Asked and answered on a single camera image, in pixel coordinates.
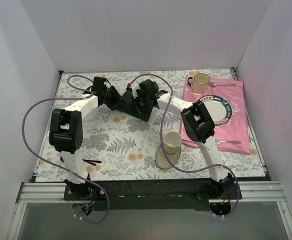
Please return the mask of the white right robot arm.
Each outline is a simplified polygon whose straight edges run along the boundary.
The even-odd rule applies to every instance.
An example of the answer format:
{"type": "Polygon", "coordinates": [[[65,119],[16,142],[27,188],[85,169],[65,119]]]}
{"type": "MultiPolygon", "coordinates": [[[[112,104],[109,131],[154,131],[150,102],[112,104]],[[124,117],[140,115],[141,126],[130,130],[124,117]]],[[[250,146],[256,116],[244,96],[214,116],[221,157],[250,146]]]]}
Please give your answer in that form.
{"type": "Polygon", "coordinates": [[[218,199],[223,199],[231,192],[231,188],[226,181],[229,178],[230,170],[223,164],[215,140],[215,124],[205,104],[198,100],[189,102],[173,96],[173,88],[170,86],[170,93],[160,93],[156,82],[148,79],[139,84],[135,84],[133,79],[126,87],[132,93],[132,99],[137,103],[137,107],[149,107],[147,100],[152,100],[153,106],[164,110],[160,124],[160,146],[164,157],[169,165],[182,173],[198,173],[208,170],[210,179],[215,182],[212,186],[213,195],[218,199]],[[198,170],[183,170],[175,166],[167,156],[164,149],[163,126],[166,113],[174,113],[181,117],[187,136],[199,147],[206,162],[206,167],[198,170]]]}

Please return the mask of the dark green cloth napkin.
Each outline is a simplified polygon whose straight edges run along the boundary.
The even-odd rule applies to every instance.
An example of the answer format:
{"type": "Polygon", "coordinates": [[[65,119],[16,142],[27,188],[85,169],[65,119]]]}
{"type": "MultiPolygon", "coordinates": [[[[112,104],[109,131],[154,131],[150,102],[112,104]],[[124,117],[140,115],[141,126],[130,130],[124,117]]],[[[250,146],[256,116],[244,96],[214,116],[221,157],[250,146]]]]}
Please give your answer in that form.
{"type": "Polygon", "coordinates": [[[132,116],[132,117],[135,117],[139,120],[147,122],[151,115],[139,114],[132,103],[132,97],[133,97],[132,85],[130,87],[128,87],[126,89],[125,93],[121,96],[123,98],[124,102],[121,103],[119,110],[123,113],[126,113],[126,114],[132,116]]]}

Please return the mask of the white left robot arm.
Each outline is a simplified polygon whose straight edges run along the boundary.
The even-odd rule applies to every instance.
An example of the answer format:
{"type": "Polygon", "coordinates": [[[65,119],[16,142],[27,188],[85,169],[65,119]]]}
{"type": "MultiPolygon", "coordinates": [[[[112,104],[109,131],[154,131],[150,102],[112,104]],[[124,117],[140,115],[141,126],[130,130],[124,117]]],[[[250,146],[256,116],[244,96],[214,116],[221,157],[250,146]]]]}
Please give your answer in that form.
{"type": "Polygon", "coordinates": [[[49,143],[60,153],[66,168],[70,170],[68,181],[78,184],[75,194],[81,200],[92,196],[92,187],[85,183],[88,177],[86,163],[81,155],[84,139],[83,119],[94,109],[106,105],[115,110],[123,102],[121,95],[105,77],[95,76],[92,86],[81,97],[65,108],[52,111],[49,143]]]}

